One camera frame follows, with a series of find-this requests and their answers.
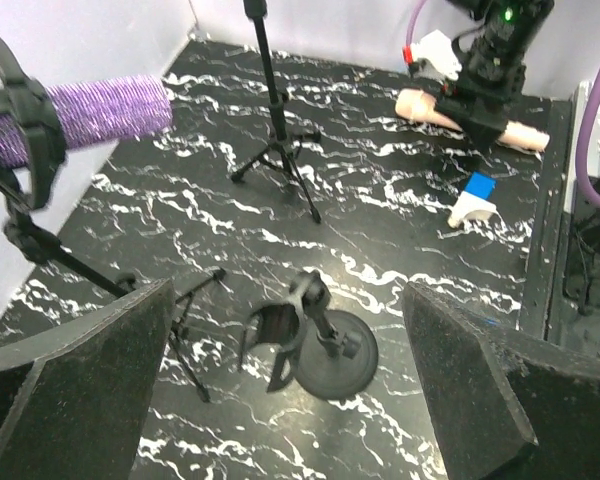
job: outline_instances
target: black ring mount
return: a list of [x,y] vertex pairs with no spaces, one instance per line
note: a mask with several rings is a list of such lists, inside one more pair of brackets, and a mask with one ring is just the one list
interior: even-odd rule
[[8,115],[18,129],[28,156],[31,192],[23,193],[12,169],[0,159],[0,192],[16,210],[44,208],[58,169],[66,158],[67,143],[51,99],[37,80],[22,71],[13,52],[0,38],[0,115]]

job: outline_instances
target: microphone stand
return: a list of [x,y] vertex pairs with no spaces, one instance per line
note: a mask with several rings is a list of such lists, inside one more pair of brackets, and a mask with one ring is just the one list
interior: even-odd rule
[[[0,180],[8,182],[12,191],[20,192],[20,184],[13,172],[5,171],[5,175]],[[18,248],[28,261],[41,266],[56,262],[116,298],[124,297],[136,289],[136,277],[133,273],[122,273],[115,281],[110,280],[102,273],[67,252],[62,247],[62,242],[56,235],[37,226],[33,222],[30,213],[20,210],[19,206],[8,197],[6,198],[6,205],[9,218],[5,223],[3,232],[7,240]],[[184,293],[176,298],[175,303],[178,306],[183,305],[183,310],[174,319],[169,336],[169,347],[173,350],[178,362],[195,385],[201,400],[205,403],[211,401],[209,391],[185,361],[180,351],[180,346],[189,336],[189,327],[186,325],[186,318],[196,293],[212,282],[221,282],[225,276],[226,271],[224,269],[217,269],[202,282],[181,290]]]
[[360,317],[329,310],[331,293],[320,274],[300,272],[288,295],[256,307],[245,323],[238,371],[258,345],[278,345],[267,393],[293,380],[320,400],[347,400],[362,392],[378,369],[378,343]]
[[[56,235],[33,223],[31,212],[47,206],[58,169],[66,158],[67,145],[60,120],[44,87],[23,72],[1,38],[0,80],[3,84],[0,89],[0,115],[9,115],[18,127],[28,154],[31,177],[31,191],[24,193],[13,170],[4,166],[0,158],[0,193],[5,197],[9,215],[3,229],[5,236],[28,261],[37,265],[59,263],[111,295],[124,297],[135,290],[135,275],[125,273],[115,281],[110,280],[67,252]],[[175,303],[184,305],[184,308],[174,319],[169,335],[171,349],[205,403],[210,401],[209,391],[186,363],[178,347],[189,333],[186,318],[195,294],[211,282],[222,281],[225,275],[225,270],[215,270],[203,282],[182,290],[184,293],[176,298]]]
[[[320,223],[322,221],[320,212],[314,205],[311,194],[309,193],[307,185],[300,175],[298,165],[296,164],[296,160],[302,151],[302,142],[320,143],[320,131],[315,130],[313,132],[302,133],[289,133],[287,131],[284,104],[289,101],[289,96],[286,93],[280,94],[276,87],[273,62],[269,52],[267,32],[264,26],[264,18],[267,16],[267,2],[266,0],[244,0],[244,9],[247,17],[253,21],[256,29],[258,47],[260,49],[260,56],[262,57],[262,67],[269,93],[269,113],[271,115],[273,132],[271,133],[271,138],[267,146],[231,174],[231,181],[234,183],[242,181],[244,174],[255,167],[257,163],[260,163],[275,172],[283,173],[289,177],[289,179],[295,180],[300,185],[307,202],[309,203],[309,211],[311,212],[313,221],[315,223]],[[276,152],[280,155],[282,165],[273,163],[268,159],[268,155],[272,152]]]

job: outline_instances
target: purple coiled tube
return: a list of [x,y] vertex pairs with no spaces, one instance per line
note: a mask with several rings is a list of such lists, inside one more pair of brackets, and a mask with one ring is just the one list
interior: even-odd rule
[[[67,142],[67,150],[159,132],[171,125],[171,104],[159,79],[139,75],[46,89]],[[9,169],[29,161],[10,115],[0,115],[0,160]]]

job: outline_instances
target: white plastic part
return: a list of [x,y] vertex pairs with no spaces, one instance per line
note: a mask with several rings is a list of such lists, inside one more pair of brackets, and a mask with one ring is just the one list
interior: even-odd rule
[[498,209],[493,203],[470,193],[462,192],[451,209],[448,223],[451,228],[458,228],[464,222],[471,220],[486,222],[494,213],[498,213]]
[[414,62],[426,60],[441,75],[457,80],[462,65],[451,48],[451,39],[440,30],[434,30],[422,40],[410,45]]

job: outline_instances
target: blue block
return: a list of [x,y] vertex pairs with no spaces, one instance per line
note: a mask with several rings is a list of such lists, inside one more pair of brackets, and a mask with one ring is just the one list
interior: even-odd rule
[[489,178],[486,175],[480,173],[474,173],[469,179],[469,183],[465,187],[464,191],[474,195],[482,200],[489,200],[491,192],[496,187],[496,181],[493,178]]

